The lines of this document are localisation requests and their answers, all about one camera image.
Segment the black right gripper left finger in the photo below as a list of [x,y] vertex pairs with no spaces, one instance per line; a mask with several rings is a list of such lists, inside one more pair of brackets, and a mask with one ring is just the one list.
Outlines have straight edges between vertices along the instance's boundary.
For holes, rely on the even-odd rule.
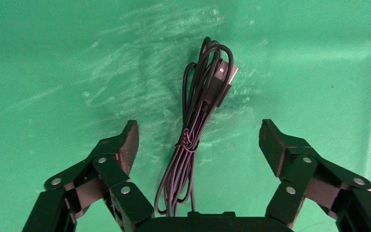
[[138,124],[129,120],[119,135],[100,140],[85,159],[46,180],[23,231],[73,232],[99,200],[122,231],[137,230],[154,217],[153,206],[129,177],[138,147]]

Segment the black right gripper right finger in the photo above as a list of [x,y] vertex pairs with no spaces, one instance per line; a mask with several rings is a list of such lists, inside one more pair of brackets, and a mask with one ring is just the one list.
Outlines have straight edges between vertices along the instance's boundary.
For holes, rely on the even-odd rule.
[[259,147],[280,179],[265,216],[289,229],[306,199],[315,202],[341,232],[371,232],[371,182],[323,157],[305,140],[282,133],[264,119]]

